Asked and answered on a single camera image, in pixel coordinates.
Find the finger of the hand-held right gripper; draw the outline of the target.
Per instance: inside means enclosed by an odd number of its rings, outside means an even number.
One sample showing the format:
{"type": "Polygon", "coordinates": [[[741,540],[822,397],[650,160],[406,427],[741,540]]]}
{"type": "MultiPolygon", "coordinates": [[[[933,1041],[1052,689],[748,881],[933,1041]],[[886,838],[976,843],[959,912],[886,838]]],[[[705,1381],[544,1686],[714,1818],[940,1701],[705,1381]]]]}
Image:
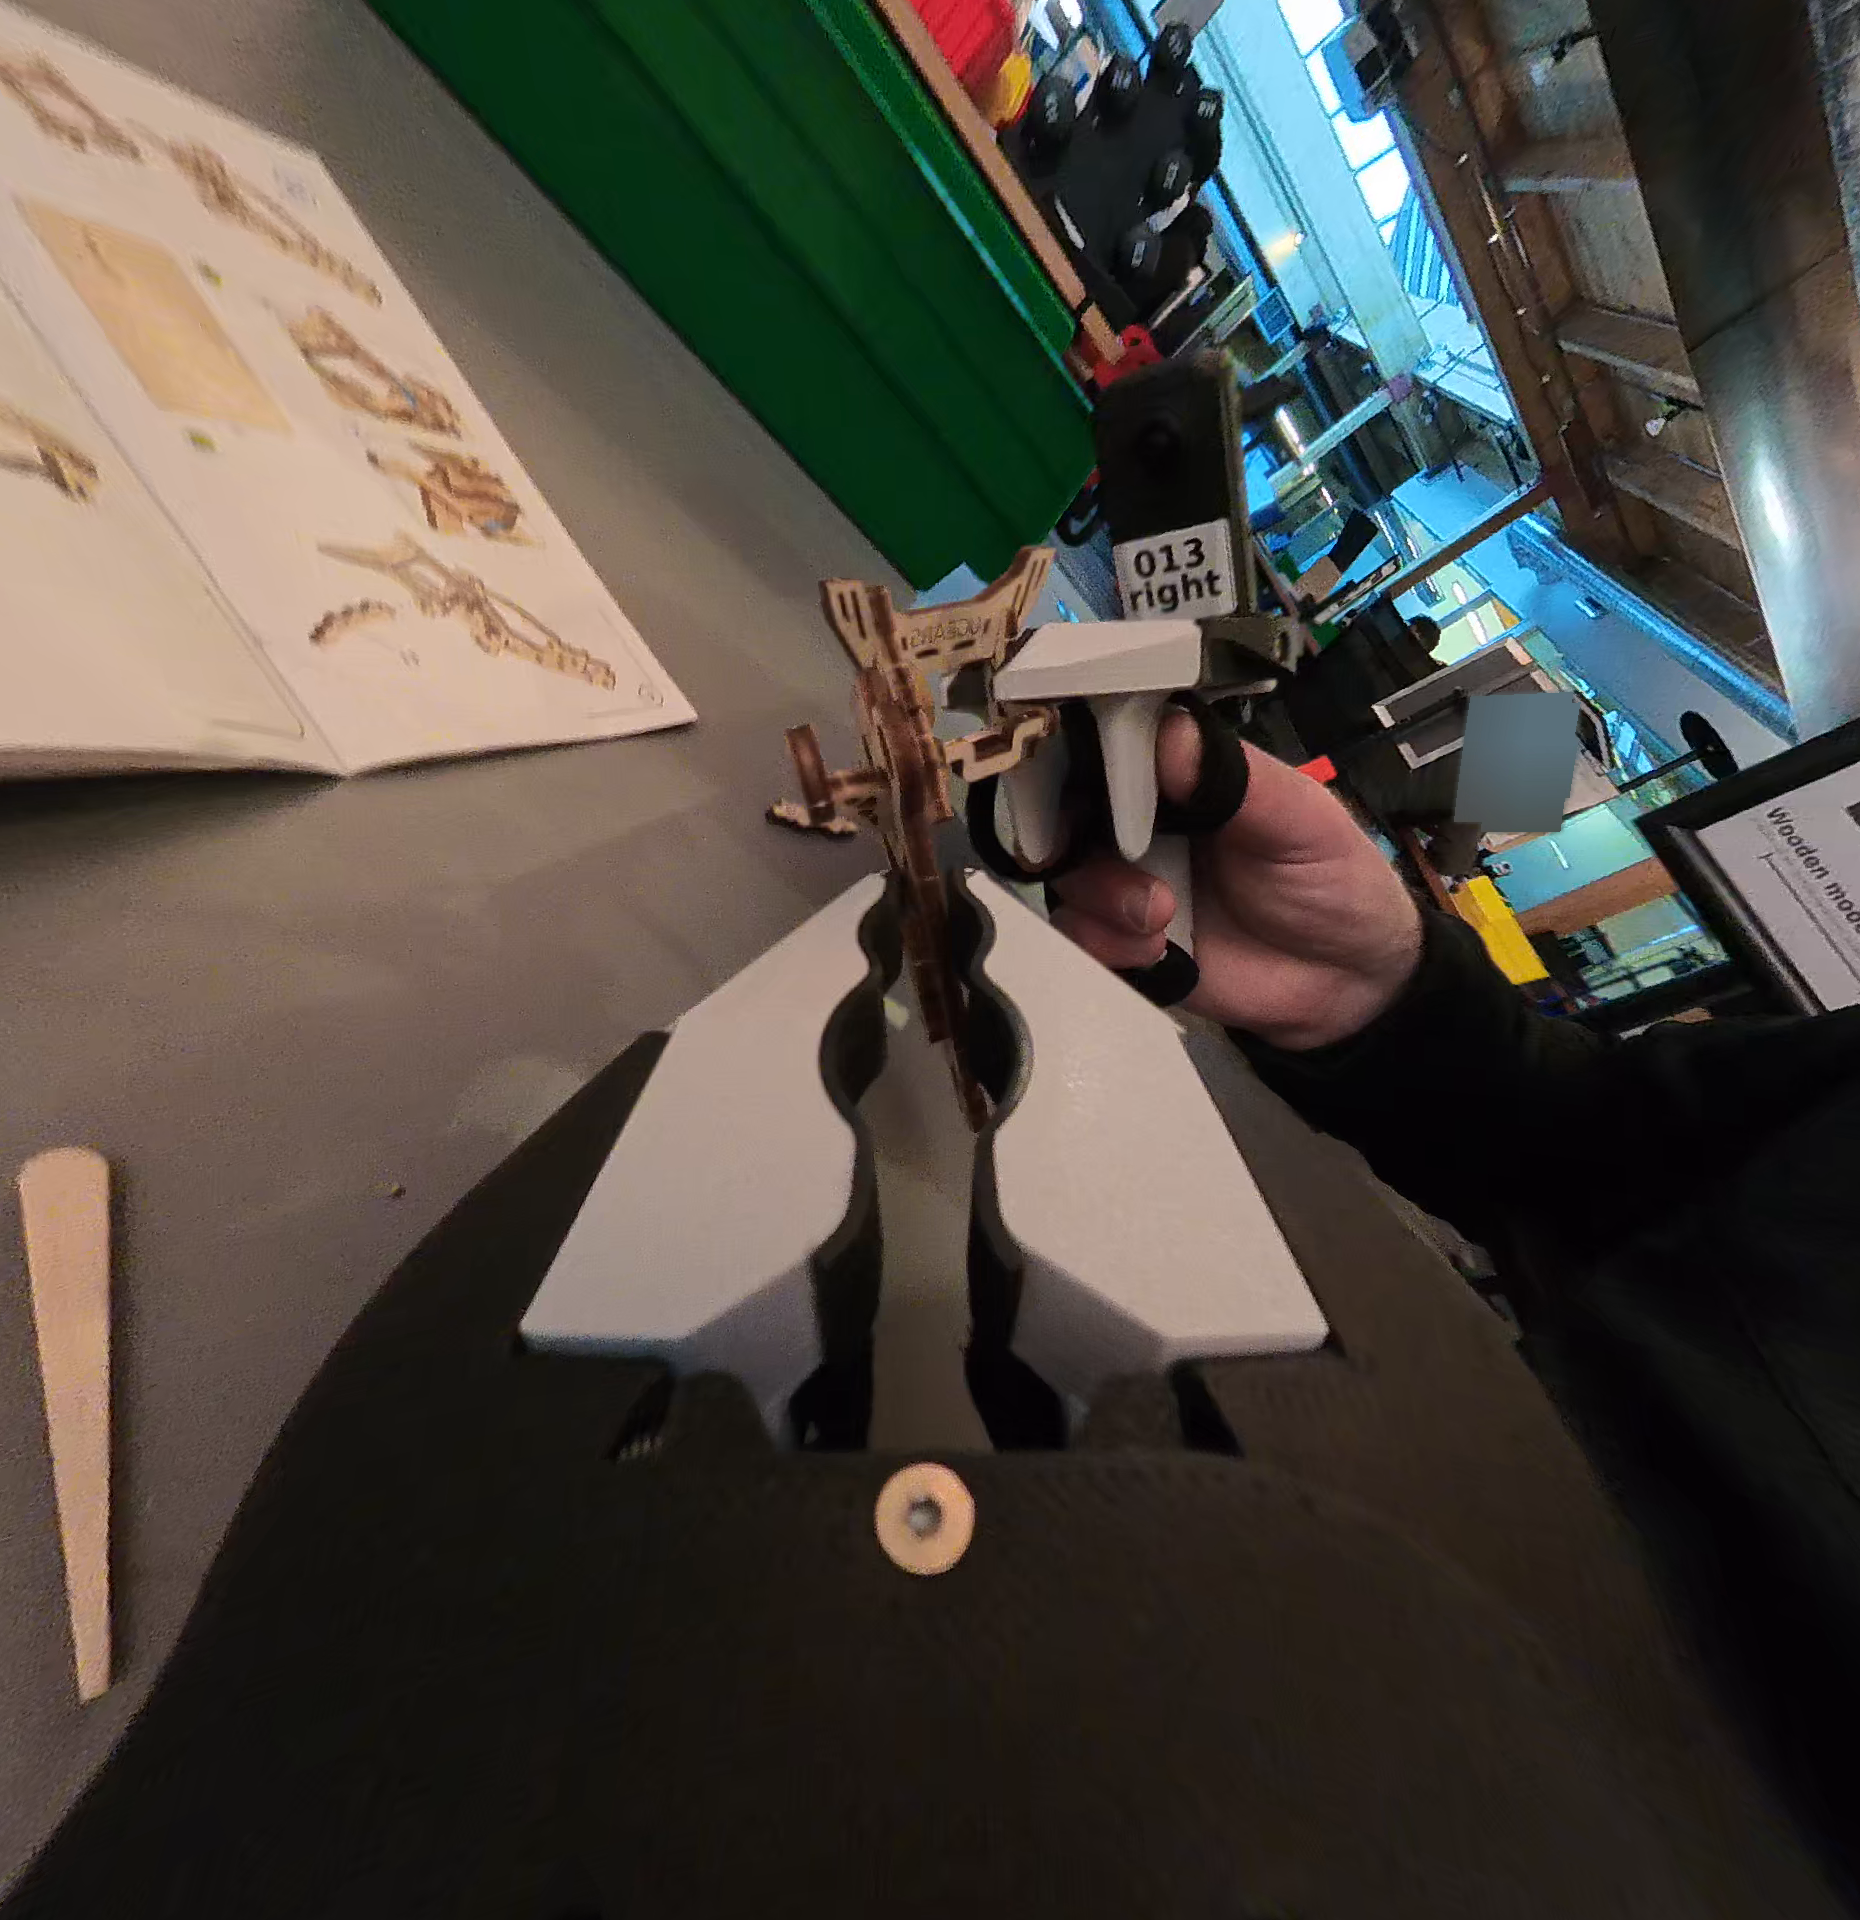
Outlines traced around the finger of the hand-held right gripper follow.
{"type": "Polygon", "coordinates": [[[943,678],[943,708],[986,714],[1041,706],[1174,693],[1204,674],[1206,635],[1195,620],[1052,621],[1018,637],[1002,660],[972,662],[943,678]]]}

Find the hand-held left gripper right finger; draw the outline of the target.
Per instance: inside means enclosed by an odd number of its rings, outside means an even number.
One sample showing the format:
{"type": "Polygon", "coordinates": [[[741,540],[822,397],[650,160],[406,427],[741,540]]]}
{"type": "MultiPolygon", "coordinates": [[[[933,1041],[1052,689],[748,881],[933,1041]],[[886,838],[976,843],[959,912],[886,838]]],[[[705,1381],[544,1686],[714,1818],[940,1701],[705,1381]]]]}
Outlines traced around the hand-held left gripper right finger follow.
{"type": "Polygon", "coordinates": [[[952,875],[959,1062],[982,1094],[964,1377],[995,1449],[1064,1449],[1099,1393],[1327,1346],[1180,1025],[980,869],[952,875]]]}

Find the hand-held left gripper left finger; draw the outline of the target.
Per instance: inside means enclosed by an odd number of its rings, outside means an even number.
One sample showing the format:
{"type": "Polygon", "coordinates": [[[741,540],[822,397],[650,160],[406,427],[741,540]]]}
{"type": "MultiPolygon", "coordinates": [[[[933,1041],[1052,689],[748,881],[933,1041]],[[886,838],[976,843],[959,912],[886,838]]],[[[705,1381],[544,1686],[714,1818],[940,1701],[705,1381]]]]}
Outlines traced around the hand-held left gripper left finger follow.
{"type": "Polygon", "coordinates": [[[525,1309],[527,1350],[734,1377],[776,1441],[859,1446],[882,1228],[861,1111],[890,1059],[866,875],[669,1031],[525,1309]]]}

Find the wooden model assembly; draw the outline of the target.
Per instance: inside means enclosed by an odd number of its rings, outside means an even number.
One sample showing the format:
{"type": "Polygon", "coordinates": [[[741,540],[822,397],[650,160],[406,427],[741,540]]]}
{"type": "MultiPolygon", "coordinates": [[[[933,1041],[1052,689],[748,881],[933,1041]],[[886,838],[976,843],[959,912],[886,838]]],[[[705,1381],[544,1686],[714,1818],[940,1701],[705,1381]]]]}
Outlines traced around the wooden model assembly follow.
{"type": "Polygon", "coordinates": [[[949,956],[949,905],[935,832],[955,820],[949,786],[1008,775],[1060,728],[1044,704],[1007,708],[993,674],[1028,625],[1055,552],[1023,546],[1007,573],[970,600],[898,610],[880,584],[827,578],[818,584],[827,627],[856,666],[859,761],[829,768],[812,725],[785,734],[798,798],[774,803],[776,824],[798,832],[876,832],[901,883],[901,950],[912,971],[927,1038],[945,1049],[961,1111],[980,1130],[992,1101],[962,1059],[964,989],[949,956]],[[982,674],[986,724],[961,737],[939,733],[935,677],[982,674]]]}

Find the person's right forearm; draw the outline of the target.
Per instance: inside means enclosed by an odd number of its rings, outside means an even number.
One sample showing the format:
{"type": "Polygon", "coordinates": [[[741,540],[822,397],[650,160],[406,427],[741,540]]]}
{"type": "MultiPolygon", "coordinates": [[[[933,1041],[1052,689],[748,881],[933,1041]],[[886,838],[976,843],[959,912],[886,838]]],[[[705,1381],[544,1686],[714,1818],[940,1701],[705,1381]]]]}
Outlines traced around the person's right forearm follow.
{"type": "Polygon", "coordinates": [[[1537,1338],[1616,1419],[1796,1417],[1860,1472],[1860,1004],[1600,1034],[1429,922],[1346,1041],[1234,1034],[1407,1200],[1537,1263],[1537,1338]]]}

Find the person's right hand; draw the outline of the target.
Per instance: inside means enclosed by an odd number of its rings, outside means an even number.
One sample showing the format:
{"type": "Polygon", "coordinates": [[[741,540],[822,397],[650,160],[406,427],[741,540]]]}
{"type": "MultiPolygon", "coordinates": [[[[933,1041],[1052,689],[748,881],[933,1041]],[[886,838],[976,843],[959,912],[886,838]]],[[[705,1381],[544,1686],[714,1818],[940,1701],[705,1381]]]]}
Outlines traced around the person's right hand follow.
{"type": "Polygon", "coordinates": [[[1052,925],[1110,971],[1146,971],[1187,912],[1192,1012],[1282,1050],[1344,1043],[1418,974],[1422,913],[1335,793],[1254,745],[1238,751],[1245,798],[1198,838],[1184,886],[1099,855],[1055,883],[1052,925]]]}

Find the rack of black dumbbells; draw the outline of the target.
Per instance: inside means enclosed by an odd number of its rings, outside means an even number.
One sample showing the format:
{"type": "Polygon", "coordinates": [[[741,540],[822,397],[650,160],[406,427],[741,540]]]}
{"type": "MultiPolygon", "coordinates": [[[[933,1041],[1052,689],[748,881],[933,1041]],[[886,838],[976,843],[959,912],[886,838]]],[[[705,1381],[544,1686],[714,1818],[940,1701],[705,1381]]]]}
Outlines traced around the rack of black dumbbells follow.
{"type": "Polygon", "coordinates": [[[1156,327],[1204,269],[1213,216],[1201,191],[1223,156],[1223,92],[1171,19],[1141,57],[1110,57],[1077,89],[1054,63],[1002,134],[1014,172],[1077,265],[1093,307],[1122,331],[1156,327]]]}

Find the green cabinet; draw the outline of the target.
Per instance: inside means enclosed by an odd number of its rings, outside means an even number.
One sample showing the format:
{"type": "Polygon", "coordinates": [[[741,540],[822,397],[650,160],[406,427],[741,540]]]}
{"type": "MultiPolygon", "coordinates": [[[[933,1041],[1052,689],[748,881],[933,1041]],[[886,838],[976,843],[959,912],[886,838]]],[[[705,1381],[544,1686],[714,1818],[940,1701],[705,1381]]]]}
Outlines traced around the green cabinet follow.
{"type": "Polygon", "coordinates": [[[859,1],[375,1],[917,589],[1093,467],[1074,303],[859,1]]]}

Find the yellow box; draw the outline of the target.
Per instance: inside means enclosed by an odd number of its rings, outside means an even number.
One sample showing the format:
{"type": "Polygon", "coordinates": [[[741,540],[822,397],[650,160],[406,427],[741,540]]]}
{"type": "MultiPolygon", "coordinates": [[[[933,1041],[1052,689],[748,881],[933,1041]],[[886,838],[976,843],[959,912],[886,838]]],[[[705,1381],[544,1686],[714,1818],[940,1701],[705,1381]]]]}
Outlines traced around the yellow box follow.
{"type": "Polygon", "coordinates": [[[1471,925],[1496,968],[1517,986],[1548,979],[1548,967],[1492,875],[1469,875],[1451,886],[1451,907],[1471,925]]]}

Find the smooth silver pipe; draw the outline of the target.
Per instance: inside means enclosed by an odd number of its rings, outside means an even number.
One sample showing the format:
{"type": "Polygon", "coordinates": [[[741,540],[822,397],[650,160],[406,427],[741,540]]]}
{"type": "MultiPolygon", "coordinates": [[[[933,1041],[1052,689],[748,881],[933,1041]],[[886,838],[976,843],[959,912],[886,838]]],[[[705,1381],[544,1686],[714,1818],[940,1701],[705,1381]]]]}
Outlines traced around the smooth silver pipe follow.
{"type": "Polygon", "coordinates": [[[1796,733],[1860,718],[1860,301],[1847,250],[1689,348],[1796,733]]]}

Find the tapered wooden stick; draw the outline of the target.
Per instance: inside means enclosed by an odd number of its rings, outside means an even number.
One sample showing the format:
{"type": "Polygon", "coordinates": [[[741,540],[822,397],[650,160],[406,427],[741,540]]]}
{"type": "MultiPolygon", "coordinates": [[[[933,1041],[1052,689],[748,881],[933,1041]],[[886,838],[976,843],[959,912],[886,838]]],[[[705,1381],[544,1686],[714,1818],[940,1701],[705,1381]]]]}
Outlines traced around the tapered wooden stick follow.
{"type": "Polygon", "coordinates": [[[18,1173],[31,1317],[74,1639],[88,1708],[114,1681],[114,1293],[111,1169],[59,1145],[18,1173]]]}

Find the black framed sign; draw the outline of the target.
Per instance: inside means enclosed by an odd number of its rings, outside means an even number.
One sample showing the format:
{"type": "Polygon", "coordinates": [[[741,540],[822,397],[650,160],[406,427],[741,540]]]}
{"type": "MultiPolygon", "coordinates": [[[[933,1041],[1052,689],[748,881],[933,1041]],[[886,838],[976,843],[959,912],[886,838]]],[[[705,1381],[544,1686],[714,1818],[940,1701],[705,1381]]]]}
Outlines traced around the black framed sign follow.
{"type": "Polygon", "coordinates": [[[1641,813],[1637,832],[1767,1004],[1860,1007],[1860,716],[1641,813]]]}

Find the paper instruction booklet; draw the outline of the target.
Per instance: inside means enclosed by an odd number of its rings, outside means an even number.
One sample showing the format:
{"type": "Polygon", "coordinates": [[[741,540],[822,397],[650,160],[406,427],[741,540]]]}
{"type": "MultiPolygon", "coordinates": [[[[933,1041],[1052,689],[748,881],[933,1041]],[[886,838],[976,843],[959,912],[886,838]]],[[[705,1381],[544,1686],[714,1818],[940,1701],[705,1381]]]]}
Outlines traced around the paper instruction booklet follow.
{"type": "Polygon", "coordinates": [[[0,4],[0,783],[694,721],[321,160],[0,4]]]}

